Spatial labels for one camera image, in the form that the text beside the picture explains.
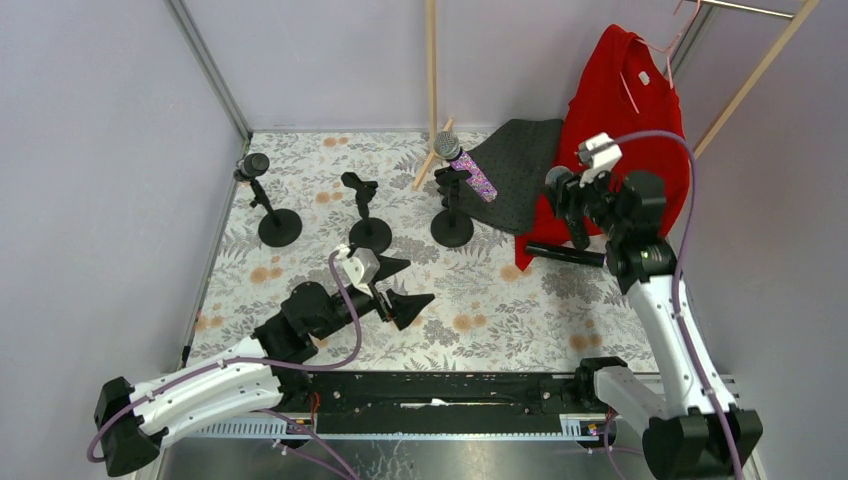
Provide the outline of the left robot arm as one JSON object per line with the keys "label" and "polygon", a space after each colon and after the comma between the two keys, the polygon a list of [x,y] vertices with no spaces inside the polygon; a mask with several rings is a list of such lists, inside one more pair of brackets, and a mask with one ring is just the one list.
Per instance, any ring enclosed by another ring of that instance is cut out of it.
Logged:
{"label": "left robot arm", "polygon": [[94,413],[97,431],[86,451],[88,461],[121,477],[190,433],[305,393],[310,373],[339,369],[359,356],[363,316],[375,312],[404,330],[434,301],[432,294],[377,289],[378,282],[410,265],[369,249],[341,247],[328,260],[336,293],[303,282],[276,315],[220,353],[151,380],[106,382]]}

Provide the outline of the black mic stand back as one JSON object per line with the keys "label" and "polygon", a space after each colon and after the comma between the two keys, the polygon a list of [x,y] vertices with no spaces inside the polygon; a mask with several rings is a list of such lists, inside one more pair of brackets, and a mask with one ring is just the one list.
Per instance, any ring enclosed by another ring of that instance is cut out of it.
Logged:
{"label": "black mic stand back", "polygon": [[458,248],[467,244],[474,233],[471,218],[459,209],[459,191],[466,184],[471,173],[466,170],[454,170],[451,167],[435,172],[436,183],[446,190],[444,210],[431,221],[430,232],[433,239],[447,248]]}

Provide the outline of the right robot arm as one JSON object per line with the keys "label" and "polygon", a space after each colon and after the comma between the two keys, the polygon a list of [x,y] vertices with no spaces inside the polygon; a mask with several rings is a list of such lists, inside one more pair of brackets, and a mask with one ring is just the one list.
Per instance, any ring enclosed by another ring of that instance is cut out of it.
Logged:
{"label": "right robot arm", "polygon": [[555,167],[544,192],[576,248],[588,245],[587,223],[606,236],[607,268],[637,313],[663,384],[657,395],[628,367],[609,364],[590,368],[591,395],[640,434],[655,478],[742,478],[763,425],[727,390],[683,300],[678,259],[660,234],[663,180],[646,171],[615,181],[608,172]]}

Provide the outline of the silver head black microphone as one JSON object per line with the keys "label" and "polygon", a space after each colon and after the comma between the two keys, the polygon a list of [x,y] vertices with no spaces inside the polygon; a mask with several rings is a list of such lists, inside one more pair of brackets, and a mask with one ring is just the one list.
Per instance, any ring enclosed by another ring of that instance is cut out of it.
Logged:
{"label": "silver head black microphone", "polygon": [[586,250],[590,238],[584,223],[580,176],[565,166],[554,166],[546,174],[543,193],[554,216],[565,222],[574,248]]}

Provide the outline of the purple glitter microphone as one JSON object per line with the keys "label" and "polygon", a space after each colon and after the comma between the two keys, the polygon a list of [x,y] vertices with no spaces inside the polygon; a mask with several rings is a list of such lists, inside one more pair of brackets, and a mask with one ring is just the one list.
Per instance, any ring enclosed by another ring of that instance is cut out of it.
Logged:
{"label": "purple glitter microphone", "polygon": [[462,148],[456,134],[452,131],[438,132],[433,140],[433,150],[454,170],[464,170],[470,174],[467,183],[484,202],[493,202],[497,198],[496,188],[471,155]]}

